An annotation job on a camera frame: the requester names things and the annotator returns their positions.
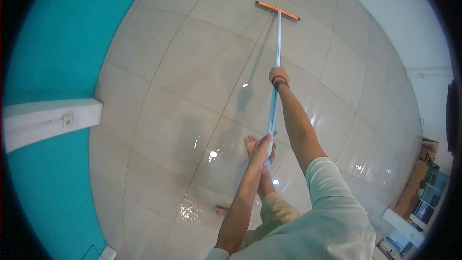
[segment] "wrist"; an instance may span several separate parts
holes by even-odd
[[[276,88],[277,91],[279,91],[280,88],[281,88],[281,87],[284,87],[284,86],[285,86],[286,88],[288,88],[288,89],[290,88],[290,87],[289,87],[289,84],[288,84],[287,82],[285,82],[285,81],[278,81],[278,82],[276,82],[276,83],[274,84],[274,87]]]
[[[260,174],[263,172],[263,164],[250,160],[249,165],[247,166],[246,172],[250,174]]]

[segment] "beige shorts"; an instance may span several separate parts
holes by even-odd
[[[255,230],[247,231],[247,234],[239,247],[239,251],[259,240],[262,240],[266,235],[278,228],[280,225],[297,219],[300,217],[300,213],[282,199],[277,193],[271,193],[262,199],[260,217],[262,218],[263,223]]]

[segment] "orange squeegee blade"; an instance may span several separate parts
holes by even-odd
[[[269,4],[266,4],[266,3],[263,3],[263,2],[260,2],[260,1],[257,1],[257,0],[256,0],[255,2],[256,2],[257,4],[259,4],[259,5],[261,5],[261,6],[267,7],[267,8],[269,8],[269,9],[272,9],[272,10],[275,10],[275,11],[280,10],[282,14],[285,14],[285,15],[287,15],[287,16],[289,16],[289,17],[295,19],[295,20],[301,20],[300,17],[295,16],[295,15],[293,15],[292,13],[288,13],[287,11],[284,11],[284,10],[279,9],[279,8],[277,8],[277,7],[274,7],[274,6],[272,6],[272,5],[269,5]]]

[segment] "leg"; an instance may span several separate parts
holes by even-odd
[[[257,141],[258,140],[253,136],[248,136],[244,139],[249,156],[251,155],[253,146]],[[275,146],[273,146],[273,152],[270,156],[271,163],[274,161],[274,153]],[[262,240],[266,235],[280,225],[300,217],[300,213],[298,213],[297,210],[295,210],[276,193],[273,180],[267,170],[265,170],[260,177],[257,193],[262,200],[260,217],[262,218],[263,223],[258,226],[255,231],[247,232],[239,250],[246,248],[256,241]]]
[[[245,148],[247,149],[247,154],[249,155],[249,158],[252,156],[252,152],[254,150],[255,144],[258,142],[258,139],[254,136],[246,136],[244,138],[244,144]],[[273,152],[271,153],[269,159],[271,163],[274,161],[274,153],[276,151],[276,145],[273,144]],[[276,189],[274,189],[273,182],[271,182],[271,175],[269,175],[268,171],[265,171],[261,178],[260,178],[260,183],[258,185],[258,196],[260,196],[260,199],[263,199],[266,195],[269,193],[275,193]],[[226,216],[226,213],[228,212],[228,209],[226,207],[222,207],[217,205],[215,207],[215,213],[217,216],[224,218]]]

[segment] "squeegee handle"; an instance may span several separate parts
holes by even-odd
[[[278,9],[278,35],[276,39],[276,61],[274,66],[277,68],[281,65],[281,10]],[[271,109],[269,111],[269,121],[268,121],[268,133],[271,136],[271,141],[268,145],[268,157],[263,164],[265,167],[268,167],[271,163],[269,156],[273,150],[273,136],[274,136],[274,126],[276,125],[276,108],[278,103],[278,90],[273,87],[273,93],[271,95]]]

